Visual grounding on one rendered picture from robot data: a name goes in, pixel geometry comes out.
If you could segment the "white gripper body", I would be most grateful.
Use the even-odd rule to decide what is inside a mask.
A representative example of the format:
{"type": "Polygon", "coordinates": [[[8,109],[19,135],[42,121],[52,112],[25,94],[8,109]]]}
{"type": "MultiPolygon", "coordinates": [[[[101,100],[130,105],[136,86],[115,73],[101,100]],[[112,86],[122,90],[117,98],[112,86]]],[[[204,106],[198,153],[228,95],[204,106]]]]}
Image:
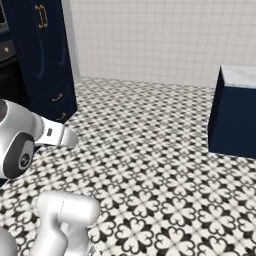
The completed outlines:
{"type": "Polygon", "coordinates": [[[76,133],[70,130],[69,128],[64,127],[58,145],[66,147],[75,147],[77,145],[77,142],[78,140],[76,133]]]}

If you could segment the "navy counter with marble top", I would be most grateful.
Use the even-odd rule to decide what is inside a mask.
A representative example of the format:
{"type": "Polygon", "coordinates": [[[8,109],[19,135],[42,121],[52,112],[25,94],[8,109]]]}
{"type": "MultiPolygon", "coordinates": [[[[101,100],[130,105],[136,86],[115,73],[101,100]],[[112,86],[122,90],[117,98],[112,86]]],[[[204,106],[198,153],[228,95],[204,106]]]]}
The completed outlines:
{"type": "Polygon", "coordinates": [[[208,122],[208,150],[256,159],[256,66],[220,66],[208,122]]]}

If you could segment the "navy tall cupboard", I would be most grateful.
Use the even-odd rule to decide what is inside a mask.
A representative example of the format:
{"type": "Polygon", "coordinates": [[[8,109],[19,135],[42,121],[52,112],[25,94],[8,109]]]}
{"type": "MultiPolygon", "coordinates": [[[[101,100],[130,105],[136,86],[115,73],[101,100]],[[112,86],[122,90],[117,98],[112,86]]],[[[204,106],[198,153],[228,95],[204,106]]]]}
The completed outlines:
{"type": "Polygon", "coordinates": [[[22,106],[53,121],[65,112],[65,119],[57,122],[66,122],[77,111],[77,102],[61,0],[2,3],[26,90],[22,106]],[[59,93],[63,97],[52,102],[59,93]]]}

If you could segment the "black built-in oven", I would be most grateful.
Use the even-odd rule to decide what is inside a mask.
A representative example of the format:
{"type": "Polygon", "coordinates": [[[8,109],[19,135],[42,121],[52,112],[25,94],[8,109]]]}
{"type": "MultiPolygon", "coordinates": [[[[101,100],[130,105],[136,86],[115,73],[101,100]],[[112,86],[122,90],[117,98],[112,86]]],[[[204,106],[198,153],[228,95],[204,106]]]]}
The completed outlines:
{"type": "Polygon", "coordinates": [[[19,61],[0,0],[0,98],[23,105],[25,97],[26,90],[19,61]],[[4,52],[5,47],[9,48],[9,52],[4,52]]]}

